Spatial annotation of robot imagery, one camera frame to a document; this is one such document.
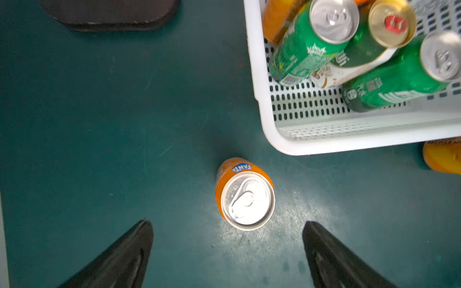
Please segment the orange Fanta can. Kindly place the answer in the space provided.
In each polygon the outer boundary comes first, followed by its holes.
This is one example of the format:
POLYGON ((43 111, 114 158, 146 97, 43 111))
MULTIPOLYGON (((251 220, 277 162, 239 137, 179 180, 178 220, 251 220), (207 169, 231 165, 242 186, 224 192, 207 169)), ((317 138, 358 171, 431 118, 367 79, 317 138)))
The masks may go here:
POLYGON ((215 195, 222 217, 243 231, 263 227, 275 209, 270 177, 260 167, 240 157, 229 158, 218 168, 215 195))

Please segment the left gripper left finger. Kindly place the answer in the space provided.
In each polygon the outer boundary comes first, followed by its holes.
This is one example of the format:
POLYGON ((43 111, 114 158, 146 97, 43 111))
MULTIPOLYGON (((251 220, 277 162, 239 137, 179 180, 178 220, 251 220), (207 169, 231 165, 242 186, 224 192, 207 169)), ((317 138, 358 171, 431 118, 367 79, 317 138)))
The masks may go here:
POLYGON ((154 232, 141 220, 61 288, 140 288, 144 282, 154 232))

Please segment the green soda can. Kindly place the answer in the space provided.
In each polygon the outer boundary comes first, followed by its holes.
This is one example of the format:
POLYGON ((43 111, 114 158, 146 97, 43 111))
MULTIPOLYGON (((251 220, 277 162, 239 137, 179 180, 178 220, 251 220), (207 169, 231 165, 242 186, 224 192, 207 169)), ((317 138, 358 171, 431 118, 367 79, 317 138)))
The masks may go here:
POLYGON ((426 97, 461 79, 461 37, 454 31, 416 36, 391 60, 342 86, 348 108, 367 112, 426 97))

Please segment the orange yellow drink can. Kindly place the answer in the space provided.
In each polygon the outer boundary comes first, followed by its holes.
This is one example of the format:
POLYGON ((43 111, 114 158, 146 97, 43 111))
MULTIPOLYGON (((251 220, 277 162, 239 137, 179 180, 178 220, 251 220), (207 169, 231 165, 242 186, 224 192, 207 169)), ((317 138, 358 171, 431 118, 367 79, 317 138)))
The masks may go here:
POLYGON ((423 145, 425 163, 434 171, 461 174, 461 138, 427 141, 423 145))

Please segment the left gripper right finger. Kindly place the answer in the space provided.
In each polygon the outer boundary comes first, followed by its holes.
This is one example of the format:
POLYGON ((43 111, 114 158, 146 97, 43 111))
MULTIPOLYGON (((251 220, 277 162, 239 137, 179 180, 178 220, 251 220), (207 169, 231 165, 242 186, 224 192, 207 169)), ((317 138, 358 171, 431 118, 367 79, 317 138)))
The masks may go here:
POLYGON ((318 222, 306 222, 303 243, 316 288, 395 287, 318 222))

